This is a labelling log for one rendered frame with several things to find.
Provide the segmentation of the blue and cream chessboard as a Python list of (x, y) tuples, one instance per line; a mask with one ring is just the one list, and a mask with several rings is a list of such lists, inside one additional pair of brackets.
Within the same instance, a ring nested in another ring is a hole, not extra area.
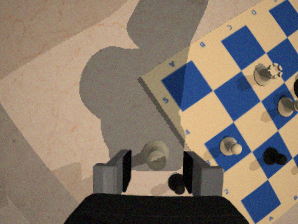
[[(281, 77), (258, 85), (255, 69), (273, 63)], [(298, 112), (277, 110), (298, 100), (298, 0), (262, 0), (141, 78), (189, 149), (225, 169), (222, 197), (249, 224), (272, 224), (298, 202)], [(220, 151), (226, 137), (240, 154)], [(287, 163), (266, 164), (268, 148)]]

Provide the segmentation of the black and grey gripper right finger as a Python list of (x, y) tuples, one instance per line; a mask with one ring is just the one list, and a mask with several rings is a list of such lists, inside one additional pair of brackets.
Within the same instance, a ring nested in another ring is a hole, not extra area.
[(222, 196), (224, 169), (209, 165), (194, 151), (184, 151), (182, 180), (188, 194)]

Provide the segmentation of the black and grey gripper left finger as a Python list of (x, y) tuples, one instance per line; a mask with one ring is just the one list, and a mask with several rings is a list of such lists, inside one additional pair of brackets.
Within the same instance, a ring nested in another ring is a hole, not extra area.
[(93, 194), (122, 194), (131, 180), (132, 150), (121, 149), (107, 163), (93, 166)]

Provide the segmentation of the white pawn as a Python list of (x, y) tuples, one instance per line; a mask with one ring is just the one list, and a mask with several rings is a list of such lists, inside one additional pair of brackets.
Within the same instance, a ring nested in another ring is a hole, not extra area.
[(220, 151), (224, 155), (238, 155), (242, 152), (242, 146), (232, 137), (226, 137), (220, 142)]

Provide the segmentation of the white chess rook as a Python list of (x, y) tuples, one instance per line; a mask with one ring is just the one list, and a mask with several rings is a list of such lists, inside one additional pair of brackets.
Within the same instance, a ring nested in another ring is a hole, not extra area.
[[(266, 69), (267, 68), (267, 69)], [(277, 63), (273, 63), (268, 67), (259, 66), (254, 71), (254, 80), (260, 86), (266, 86), (270, 84), (272, 79), (281, 77), (283, 72), (282, 67)]]

